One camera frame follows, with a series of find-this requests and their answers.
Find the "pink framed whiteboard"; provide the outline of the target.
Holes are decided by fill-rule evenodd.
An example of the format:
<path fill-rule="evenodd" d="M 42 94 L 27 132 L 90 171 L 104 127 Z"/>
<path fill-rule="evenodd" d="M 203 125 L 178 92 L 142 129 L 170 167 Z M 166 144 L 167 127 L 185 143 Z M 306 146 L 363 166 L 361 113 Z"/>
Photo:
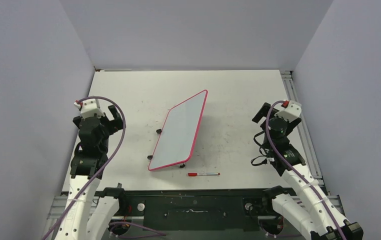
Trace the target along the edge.
<path fill-rule="evenodd" d="M 204 89 L 168 111 L 148 165 L 150 172 L 180 166 L 191 159 L 208 93 Z"/>

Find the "white whiteboard marker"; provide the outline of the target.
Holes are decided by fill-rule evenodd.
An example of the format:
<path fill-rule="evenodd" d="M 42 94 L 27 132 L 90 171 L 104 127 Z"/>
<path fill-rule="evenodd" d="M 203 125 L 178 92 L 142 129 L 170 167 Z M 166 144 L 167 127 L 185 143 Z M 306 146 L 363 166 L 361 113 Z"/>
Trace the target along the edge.
<path fill-rule="evenodd" d="M 197 173 L 196 176 L 219 176 L 219 172 Z"/>

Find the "red marker cap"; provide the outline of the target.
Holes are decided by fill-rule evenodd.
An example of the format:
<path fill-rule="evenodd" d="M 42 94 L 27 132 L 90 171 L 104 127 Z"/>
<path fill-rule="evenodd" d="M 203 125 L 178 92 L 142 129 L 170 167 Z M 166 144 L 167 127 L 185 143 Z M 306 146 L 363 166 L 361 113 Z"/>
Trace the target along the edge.
<path fill-rule="evenodd" d="M 198 173 L 196 173 L 196 172 L 189 172 L 187 175 L 189 177 L 196 177 L 196 176 L 198 176 Z"/>

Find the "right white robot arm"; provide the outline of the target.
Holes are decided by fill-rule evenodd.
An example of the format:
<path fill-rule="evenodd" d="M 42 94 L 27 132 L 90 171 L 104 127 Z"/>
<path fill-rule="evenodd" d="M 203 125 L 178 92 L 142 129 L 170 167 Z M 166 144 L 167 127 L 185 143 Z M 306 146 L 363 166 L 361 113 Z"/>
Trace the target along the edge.
<path fill-rule="evenodd" d="M 267 214 L 284 217 L 306 240 L 361 240 L 364 231 L 358 222 L 350 222 L 322 191 L 305 159 L 291 144 L 288 136 L 301 122 L 301 104 L 292 100 L 265 102 L 253 117 L 260 124 L 263 141 L 255 144 L 260 165 L 270 164 L 288 183 L 300 202 L 292 199 L 282 186 L 262 192 L 260 208 Z"/>

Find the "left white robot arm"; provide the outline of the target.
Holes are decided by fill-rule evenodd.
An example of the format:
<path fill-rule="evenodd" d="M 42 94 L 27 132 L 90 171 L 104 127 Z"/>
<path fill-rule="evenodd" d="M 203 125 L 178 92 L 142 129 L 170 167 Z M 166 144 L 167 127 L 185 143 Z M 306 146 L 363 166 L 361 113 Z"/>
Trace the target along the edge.
<path fill-rule="evenodd" d="M 123 115 L 115 105 L 108 110 L 110 120 L 95 101 L 83 103 L 80 116 L 73 122 L 78 127 L 79 143 L 73 153 L 68 198 L 64 212 L 56 224 L 57 240 L 100 240 L 113 215 L 122 215 L 128 208 L 124 191 L 119 187 L 104 190 L 102 202 L 91 210 L 103 171 L 109 162 L 108 142 L 114 133 L 124 130 Z"/>

